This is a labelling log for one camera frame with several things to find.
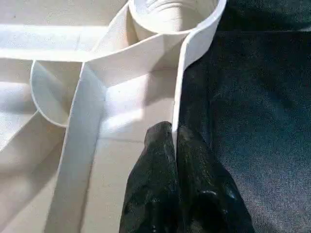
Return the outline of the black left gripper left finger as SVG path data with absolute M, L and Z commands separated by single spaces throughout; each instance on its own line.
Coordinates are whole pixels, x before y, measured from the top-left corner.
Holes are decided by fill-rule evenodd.
M 127 179 L 119 231 L 175 233 L 179 225 L 179 185 L 172 125 L 150 127 L 144 148 Z

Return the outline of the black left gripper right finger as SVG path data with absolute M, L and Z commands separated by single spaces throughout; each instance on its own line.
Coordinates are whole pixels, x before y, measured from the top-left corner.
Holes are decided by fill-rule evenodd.
M 186 233 L 252 233 L 252 218 L 230 173 L 202 136 L 178 130 L 177 168 Z

